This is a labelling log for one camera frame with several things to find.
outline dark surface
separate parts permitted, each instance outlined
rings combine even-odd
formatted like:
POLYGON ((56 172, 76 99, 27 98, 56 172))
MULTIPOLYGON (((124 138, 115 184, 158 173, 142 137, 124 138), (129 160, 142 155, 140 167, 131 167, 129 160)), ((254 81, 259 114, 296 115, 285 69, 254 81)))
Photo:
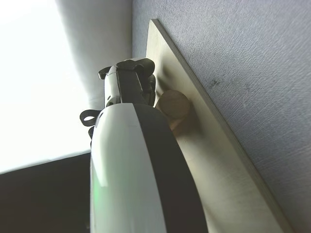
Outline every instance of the dark surface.
POLYGON ((311 232, 311 1, 134 0, 158 18, 297 232, 311 232))
POLYGON ((90 155, 0 175, 1 233, 86 233, 90 155))
POLYGON ((134 108, 155 174, 167 233, 207 233, 198 191, 166 118, 148 105, 134 104, 134 108))

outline wooden board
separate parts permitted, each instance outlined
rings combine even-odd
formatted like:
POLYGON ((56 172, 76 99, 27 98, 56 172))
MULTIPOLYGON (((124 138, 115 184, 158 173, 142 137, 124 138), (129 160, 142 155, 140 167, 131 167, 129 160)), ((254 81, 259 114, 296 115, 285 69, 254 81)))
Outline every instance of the wooden board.
POLYGON ((172 89, 191 101, 189 117, 174 134, 197 185, 209 232, 292 233, 233 132, 156 19, 149 23, 146 57, 155 63, 157 99, 172 89))

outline textured wallpaper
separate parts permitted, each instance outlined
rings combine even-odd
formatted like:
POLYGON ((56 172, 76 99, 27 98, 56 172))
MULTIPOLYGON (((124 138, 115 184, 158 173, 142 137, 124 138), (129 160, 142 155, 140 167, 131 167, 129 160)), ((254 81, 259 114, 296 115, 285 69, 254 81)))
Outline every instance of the textured wallpaper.
POLYGON ((311 1, 134 0, 158 18, 297 232, 311 232, 311 1))

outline round wooden knob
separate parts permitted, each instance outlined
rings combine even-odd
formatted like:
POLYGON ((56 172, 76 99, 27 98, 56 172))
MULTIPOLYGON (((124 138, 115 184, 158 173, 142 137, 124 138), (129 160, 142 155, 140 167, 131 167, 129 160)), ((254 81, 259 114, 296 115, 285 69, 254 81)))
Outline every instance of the round wooden knob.
POLYGON ((183 93, 175 90, 168 90, 159 98, 155 108, 165 115, 169 122, 170 129, 173 130, 188 115, 190 102, 183 93))

